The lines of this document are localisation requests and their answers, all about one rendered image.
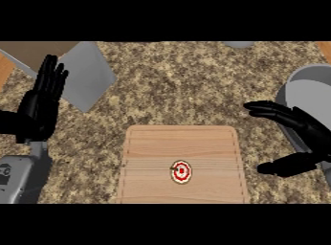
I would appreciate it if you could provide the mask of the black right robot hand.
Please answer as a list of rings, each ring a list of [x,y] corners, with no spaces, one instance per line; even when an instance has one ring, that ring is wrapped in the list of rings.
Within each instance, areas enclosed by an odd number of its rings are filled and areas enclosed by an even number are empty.
[[[331,163],[331,130],[303,109],[297,106],[290,108],[269,100],[250,101],[244,108],[253,117],[266,118],[291,128],[311,149],[311,152],[293,153],[260,164],[259,173],[291,177],[315,170],[318,163]]]

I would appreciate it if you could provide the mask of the red and white cupcake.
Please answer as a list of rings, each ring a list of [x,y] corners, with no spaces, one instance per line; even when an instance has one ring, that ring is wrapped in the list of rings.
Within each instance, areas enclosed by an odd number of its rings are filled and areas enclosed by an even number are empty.
[[[178,160],[170,166],[172,180],[179,184],[185,185],[193,177],[193,167],[188,161]]]

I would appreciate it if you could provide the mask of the grey rounded object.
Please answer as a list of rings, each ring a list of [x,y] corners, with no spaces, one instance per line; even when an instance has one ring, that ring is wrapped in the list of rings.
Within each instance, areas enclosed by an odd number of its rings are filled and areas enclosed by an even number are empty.
[[[232,48],[244,49],[253,46],[255,41],[224,41],[224,43]]]

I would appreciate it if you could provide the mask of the pale wooden cutting board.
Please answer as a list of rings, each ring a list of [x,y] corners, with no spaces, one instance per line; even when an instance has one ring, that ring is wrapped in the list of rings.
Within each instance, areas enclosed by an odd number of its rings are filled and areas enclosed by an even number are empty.
[[[170,166],[188,161],[193,177],[179,185]],[[134,125],[126,132],[119,203],[249,202],[237,130],[225,125]]]

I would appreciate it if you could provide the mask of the grey cabinet door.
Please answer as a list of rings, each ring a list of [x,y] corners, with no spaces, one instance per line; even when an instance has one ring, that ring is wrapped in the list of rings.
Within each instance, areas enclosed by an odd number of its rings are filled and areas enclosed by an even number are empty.
[[[63,99],[86,113],[114,84],[116,74],[94,41],[80,42],[60,62],[70,72]]]

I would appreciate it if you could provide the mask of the grey metal pot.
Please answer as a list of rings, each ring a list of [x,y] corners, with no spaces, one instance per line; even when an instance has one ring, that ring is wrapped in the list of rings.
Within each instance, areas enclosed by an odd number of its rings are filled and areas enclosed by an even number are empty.
[[[303,109],[331,131],[331,65],[312,64],[297,69],[281,86],[275,102]]]

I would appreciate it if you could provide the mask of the brown open cabinet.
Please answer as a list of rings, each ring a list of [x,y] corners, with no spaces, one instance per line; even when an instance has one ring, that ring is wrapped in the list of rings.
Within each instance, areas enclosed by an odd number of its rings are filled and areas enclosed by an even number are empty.
[[[0,41],[0,53],[30,77],[38,77],[46,55],[63,56],[79,41]]]

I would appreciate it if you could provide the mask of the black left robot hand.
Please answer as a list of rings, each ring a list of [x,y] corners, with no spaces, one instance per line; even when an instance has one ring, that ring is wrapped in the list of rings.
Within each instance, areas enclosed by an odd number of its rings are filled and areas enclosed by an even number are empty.
[[[69,75],[58,56],[48,55],[17,112],[0,110],[0,134],[15,135],[20,144],[45,142],[54,134]]]

